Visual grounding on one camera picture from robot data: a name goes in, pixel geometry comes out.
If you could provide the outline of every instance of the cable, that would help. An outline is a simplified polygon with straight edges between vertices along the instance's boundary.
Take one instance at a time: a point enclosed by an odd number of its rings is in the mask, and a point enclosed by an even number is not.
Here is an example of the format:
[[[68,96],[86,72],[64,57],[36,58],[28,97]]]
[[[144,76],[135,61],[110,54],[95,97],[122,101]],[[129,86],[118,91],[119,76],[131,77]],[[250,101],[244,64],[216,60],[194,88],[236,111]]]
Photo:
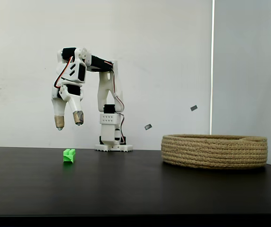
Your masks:
[[[125,120],[125,117],[124,117],[124,114],[122,114],[122,113],[118,113],[118,114],[120,114],[120,115],[123,116],[123,120],[122,120],[122,122],[121,122],[120,129],[121,129],[121,135],[122,135],[123,143],[125,143],[125,138],[124,138],[123,131],[122,131],[122,125],[123,125],[123,122],[124,122],[124,120]]]
[[[123,106],[122,112],[123,112],[124,109],[125,109],[125,106],[124,106],[123,102],[119,99],[119,97],[116,94],[116,89],[115,89],[115,72],[114,71],[112,71],[112,72],[113,72],[113,77],[112,77],[113,94],[114,94],[115,98],[122,104],[122,106]]]
[[[108,62],[108,61],[104,61],[106,64],[109,64],[111,66],[113,66],[113,64],[111,62]]]
[[[122,111],[124,111],[125,106],[124,106],[123,102],[119,99],[119,97],[116,94],[116,89],[115,89],[115,72],[114,71],[112,71],[112,72],[113,72],[113,76],[112,76],[113,94],[114,94],[115,98],[122,104],[122,106],[123,106],[123,110]],[[122,125],[123,125],[123,122],[125,120],[125,116],[122,113],[118,113],[118,114],[120,114],[120,115],[123,116],[123,120],[121,122],[120,130],[121,130],[121,136],[122,136],[122,139],[123,139],[123,143],[125,143],[125,138],[124,138],[123,131],[122,131]]]
[[[60,86],[57,86],[57,83],[59,81],[59,79],[62,77],[63,73],[66,71],[66,69],[68,68],[68,65],[70,64],[71,60],[73,59],[73,56],[71,56],[65,66],[65,68],[63,69],[63,71],[60,73],[60,75],[58,76],[58,78],[56,79],[55,83],[54,83],[54,87],[55,88],[60,88]]]

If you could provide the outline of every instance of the black table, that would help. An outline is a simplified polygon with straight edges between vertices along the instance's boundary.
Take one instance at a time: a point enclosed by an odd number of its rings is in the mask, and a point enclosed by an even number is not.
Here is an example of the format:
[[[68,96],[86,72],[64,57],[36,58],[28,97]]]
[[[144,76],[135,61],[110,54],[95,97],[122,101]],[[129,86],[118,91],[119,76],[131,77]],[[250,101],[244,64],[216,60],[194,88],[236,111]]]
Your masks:
[[[0,148],[0,225],[271,224],[271,165],[211,171],[91,149],[71,164],[63,150]]]

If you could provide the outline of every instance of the red wire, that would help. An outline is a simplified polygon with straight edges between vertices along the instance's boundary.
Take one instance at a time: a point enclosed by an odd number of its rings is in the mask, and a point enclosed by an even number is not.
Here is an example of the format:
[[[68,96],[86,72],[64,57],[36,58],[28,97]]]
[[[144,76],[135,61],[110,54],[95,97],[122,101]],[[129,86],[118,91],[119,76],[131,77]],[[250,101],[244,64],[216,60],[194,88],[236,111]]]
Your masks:
[[[109,65],[113,65],[111,62],[108,61],[104,61],[105,63],[109,64]]]
[[[113,81],[113,93],[115,95],[115,97],[118,99],[118,101],[123,105],[123,110],[125,109],[125,106],[123,104],[123,102],[119,99],[119,97],[116,95],[116,89],[115,89],[115,73],[113,72],[113,77],[112,77],[112,81]],[[125,138],[124,138],[124,135],[123,135],[123,131],[122,131],[122,125],[123,125],[123,122],[125,120],[125,116],[121,113],[119,113],[120,115],[123,116],[123,120],[121,122],[121,135],[122,135],[122,139],[123,139],[123,143],[125,143]]]
[[[68,65],[70,64],[70,61],[72,60],[73,56],[71,56],[65,66],[65,68],[63,69],[63,71],[60,73],[60,75],[58,76],[58,78],[56,79],[55,83],[54,83],[54,87],[55,88],[60,88],[60,86],[57,86],[57,83],[59,81],[59,79],[62,77],[63,73],[66,71],[66,69],[68,68]]]

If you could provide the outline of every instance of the small gray object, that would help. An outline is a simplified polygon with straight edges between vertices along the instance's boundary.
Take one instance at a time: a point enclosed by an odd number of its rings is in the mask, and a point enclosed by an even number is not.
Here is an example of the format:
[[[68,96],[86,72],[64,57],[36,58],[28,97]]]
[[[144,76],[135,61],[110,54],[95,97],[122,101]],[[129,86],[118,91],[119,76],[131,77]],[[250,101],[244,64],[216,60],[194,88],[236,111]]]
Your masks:
[[[197,106],[194,105],[194,106],[192,106],[190,109],[191,109],[191,111],[196,110],[196,109],[197,109]]]
[[[148,124],[148,125],[145,126],[145,129],[146,129],[146,130],[148,130],[148,129],[150,129],[150,128],[152,128],[151,124]]]

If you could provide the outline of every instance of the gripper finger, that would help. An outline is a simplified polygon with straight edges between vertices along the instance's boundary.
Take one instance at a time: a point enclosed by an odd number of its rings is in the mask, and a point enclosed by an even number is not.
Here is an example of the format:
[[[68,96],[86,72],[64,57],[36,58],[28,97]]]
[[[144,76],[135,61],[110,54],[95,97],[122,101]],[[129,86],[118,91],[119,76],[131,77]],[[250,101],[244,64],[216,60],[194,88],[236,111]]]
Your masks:
[[[53,98],[51,101],[54,106],[56,127],[60,131],[64,128],[64,111],[66,102],[61,98]]]
[[[81,95],[74,95],[68,92],[66,86],[61,87],[60,96],[64,101],[67,101],[73,111],[73,117],[76,125],[81,125],[84,122],[84,115],[81,107]]]

